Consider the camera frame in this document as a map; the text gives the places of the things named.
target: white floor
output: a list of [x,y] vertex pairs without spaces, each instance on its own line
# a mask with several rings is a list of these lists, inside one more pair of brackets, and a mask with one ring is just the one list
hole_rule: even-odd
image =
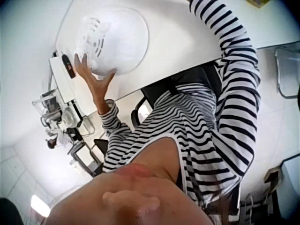
[[[263,183],[268,169],[300,153],[300,113],[297,101],[285,100],[277,93],[274,49],[259,50],[258,57],[262,77],[260,85],[262,101],[258,116],[257,148],[255,159],[242,181],[241,200],[249,193],[254,199],[259,199],[268,188],[268,184]],[[133,128],[131,111],[142,97],[142,93],[137,91],[117,102],[120,110],[119,118],[131,128]],[[93,136],[86,139],[90,146],[93,145],[93,139],[99,138],[103,133],[97,113],[91,115],[91,118],[97,129]]]

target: chair armrest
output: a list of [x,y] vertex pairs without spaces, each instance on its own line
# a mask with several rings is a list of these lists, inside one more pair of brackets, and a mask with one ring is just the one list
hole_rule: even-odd
[[136,105],[135,109],[131,112],[131,122],[134,128],[137,128],[141,124],[139,120],[139,109],[146,100],[146,97],[143,97],[141,101]]
[[99,148],[99,150],[105,156],[108,149],[108,140],[94,139],[94,144]]

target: skin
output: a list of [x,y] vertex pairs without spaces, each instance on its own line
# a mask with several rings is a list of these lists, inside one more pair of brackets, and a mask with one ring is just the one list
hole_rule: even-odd
[[[99,114],[109,111],[104,97],[115,70],[98,81],[75,55]],[[104,173],[58,203],[47,225],[211,225],[208,216],[177,186],[180,160],[172,138],[148,145],[132,163]]]

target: person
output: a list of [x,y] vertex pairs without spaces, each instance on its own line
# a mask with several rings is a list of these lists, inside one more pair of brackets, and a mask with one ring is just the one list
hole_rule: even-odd
[[76,71],[92,93],[109,138],[105,173],[58,203],[48,225],[226,222],[222,204],[218,214],[225,217],[220,220],[208,209],[230,195],[254,159],[258,59],[245,28],[221,0],[191,0],[189,9],[219,39],[218,101],[199,74],[199,82],[184,82],[176,86],[177,93],[167,90],[159,96],[152,113],[132,132],[118,119],[114,101],[105,101],[116,70],[98,81],[87,56],[80,62],[75,55]]

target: table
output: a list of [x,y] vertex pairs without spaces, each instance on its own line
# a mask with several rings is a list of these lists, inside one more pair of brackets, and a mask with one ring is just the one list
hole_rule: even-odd
[[[223,0],[247,28],[256,48],[282,45],[300,40],[297,22],[286,7],[272,0],[258,9],[246,0]],[[150,34],[148,51],[134,71],[117,75],[106,97],[118,100],[142,87],[180,71],[219,59],[217,38],[188,11],[185,0],[75,0],[61,27],[56,48],[71,62],[75,49],[78,22],[85,15],[104,6],[130,7],[144,17]],[[90,91],[80,77],[70,79],[65,68],[55,74],[61,94],[75,98],[82,112],[96,111]]]

